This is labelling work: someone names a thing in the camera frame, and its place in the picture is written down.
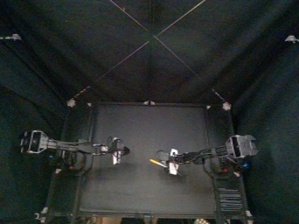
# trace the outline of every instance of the metal frame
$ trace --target metal frame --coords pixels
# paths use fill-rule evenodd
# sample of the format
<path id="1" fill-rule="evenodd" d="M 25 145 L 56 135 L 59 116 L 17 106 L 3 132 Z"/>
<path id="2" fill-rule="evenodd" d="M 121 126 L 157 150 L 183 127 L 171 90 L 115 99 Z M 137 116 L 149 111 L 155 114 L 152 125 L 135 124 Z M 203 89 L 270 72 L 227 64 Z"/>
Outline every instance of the metal frame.
<path id="1" fill-rule="evenodd" d="M 123 106 L 144 106 L 144 107 L 160 107 L 160 106 L 167 106 L 167 107 L 204 107 L 204 120 L 206 120 L 206 139 L 207 139 L 207 148 L 211 147 L 211 125 L 210 125 L 210 110 L 207 109 L 206 106 L 199 105 L 199 104 L 189 104 L 188 106 L 185 104 L 172 104 L 172 103 L 159 103 L 155 106 L 151 105 L 144 105 L 141 103 L 115 103 L 115 102 L 101 102 L 97 105 L 123 105 Z M 88 138 L 91 139 L 92 137 L 92 130 L 93 130 L 93 119 L 95 119 L 95 113 L 96 110 L 92 109 L 88 112 Z M 226 113 L 226 119 L 228 126 L 230 126 L 230 130 L 228 130 L 228 134 L 234 135 L 235 131 L 232 128 L 232 121 L 231 121 L 231 114 L 230 114 L 230 110 L 224 111 L 223 109 L 223 113 Z M 207 165 L 204 165 L 204 169 L 206 172 L 210 171 L 210 168 L 207 167 Z M 76 218 L 77 217 L 93 217 L 93 216 L 101 216 L 101 217 L 127 217 L 127 218 L 177 218 L 177 219 L 195 219 L 195 218 L 203 218 L 203 219 L 218 219 L 218 223 L 223 224 L 226 219 L 238 219 L 240 220 L 243 223 L 248 223 L 248 218 L 247 217 L 247 210 L 248 210 L 248 203 L 247 203 L 247 195 L 246 195 L 246 190 L 244 190 L 244 184 L 243 184 L 243 178 L 240 177 L 238 179 L 238 192 L 240 194 L 240 198 L 242 198 L 242 210 L 239 214 L 234 215 L 231 213 L 224 213 L 223 211 L 220 211 L 222 207 L 220 207 L 220 187 L 222 184 L 228 182 L 230 180 L 227 178 L 218 178 L 215 176 L 211 176 L 212 179 L 212 185 L 214 185 L 214 192 L 215 192 L 215 202 L 216 202 L 216 208 L 215 208 L 215 215 L 195 215 L 195 214 L 184 214 L 184 215 L 175 215 L 175 214 L 167 214 L 167 213 L 124 213 L 121 211 L 119 212 L 113 212 L 113 213 L 101 213 L 101 212 L 95 212 L 95 213 L 87 213 L 87 212 L 81 212 L 80 211 L 80 195 L 81 195 L 81 185 L 84 183 L 84 178 L 85 175 L 84 173 L 77 176 L 77 184 L 76 184 L 76 192 L 73 195 L 73 206 L 72 209 L 68 213 L 59 213 L 56 211 L 52 210 L 52 205 L 51 205 L 51 201 L 52 201 L 52 197 L 55 194 L 55 186 L 57 184 L 57 174 L 53 173 L 52 174 L 52 180 L 51 180 L 51 190 L 49 190 L 49 194 L 48 194 L 48 199 L 47 199 L 47 209 L 48 209 L 48 213 L 45 214 L 45 223 L 51 223 L 52 219 L 55 217 L 61 217 L 65 216 L 69 218 L 69 224 L 75 224 L 76 223 Z"/>

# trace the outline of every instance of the cable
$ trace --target cable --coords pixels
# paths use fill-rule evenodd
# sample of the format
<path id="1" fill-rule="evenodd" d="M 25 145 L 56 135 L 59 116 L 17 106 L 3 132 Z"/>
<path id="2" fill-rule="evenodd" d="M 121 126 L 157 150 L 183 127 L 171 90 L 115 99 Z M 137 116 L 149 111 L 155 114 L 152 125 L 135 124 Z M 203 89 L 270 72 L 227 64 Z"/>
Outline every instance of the cable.
<path id="1" fill-rule="evenodd" d="M 226 156 L 224 158 L 227 158 L 234 164 L 238 164 L 238 162 L 234 161 L 234 160 L 230 158 L 230 156 Z"/>

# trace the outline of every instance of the small object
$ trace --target small object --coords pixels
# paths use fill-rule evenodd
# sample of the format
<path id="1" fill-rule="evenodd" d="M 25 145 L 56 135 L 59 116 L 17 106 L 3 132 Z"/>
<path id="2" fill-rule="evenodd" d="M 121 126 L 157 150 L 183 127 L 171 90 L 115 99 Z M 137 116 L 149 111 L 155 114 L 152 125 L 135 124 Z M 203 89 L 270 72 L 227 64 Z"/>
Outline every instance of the small object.
<path id="1" fill-rule="evenodd" d="M 171 150 L 171 157 L 175 157 L 179 154 L 179 151 L 172 149 Z M 179 169 L 179 165 L 175 164 L 173 162 L 169 162 L 169 173 L 172 175 L 177 175 L 177 169 Z"/>
<path id="2" fill-rule="evenodd" d="M 231 110 L 231 104 L 227 101 L 223 103 L 223 109 Z"/>
<path id="3" fill-rule="evenodd" d="M 294 42 L 295 43 L 295 41 L 296 42 L 299 42 L 299 39 L 298 38 L 295 38 L 295 36 L 294 35 L 290 35 L 287 38 L 286 38 L 286 40 L 284 41 L 291 41 L 291 42 Z"/>
<path id="4" fill-rule="evenodd" d="M 73 108 L 76 106 L 76 101 L 73 99 L 69 99 L 67 101 L 68 107 Z"/>
<path id="5" fill-rule="evenodd" d="M 55 173 L 59 174 L 61 172 L 61 169 L 56 169 Z"/>
<path id="6" fill-rule="evenodd" d="M 20 35 L 16 34 L 16 33 L 13 34 L 12 37 L 0 37 L 0 39 L 12 39 L 13 41 L 23 40 L 21 37 L 20 37 Z"/>
<path id="7" fill-rule="evenodd" d="M 234 171 L 235 176 L 239 178 L 239 172 Z"/>
<path id="8" fill-rule="evenodd" d="M 21 39 L 20 35 L 16 33 L 12 36 L 12 40 L 16 41 L 16 40 L 23 40 L 23 39 Z"/>
<path id="9" fill-rule="evenodd" d="M 167 166 L 167 165 L 164 165 L 164 164 L 159 163 L 159 162 L 157 162 L 157 161 L 155 161 L 153 159 L 149 159 L 149 161 L 151 161 L 153 164 L 160 165 L 160 166 L 161 166 L 161 167 L 164 167 L 164 168 L 168 168 L 168 166 Z"/>

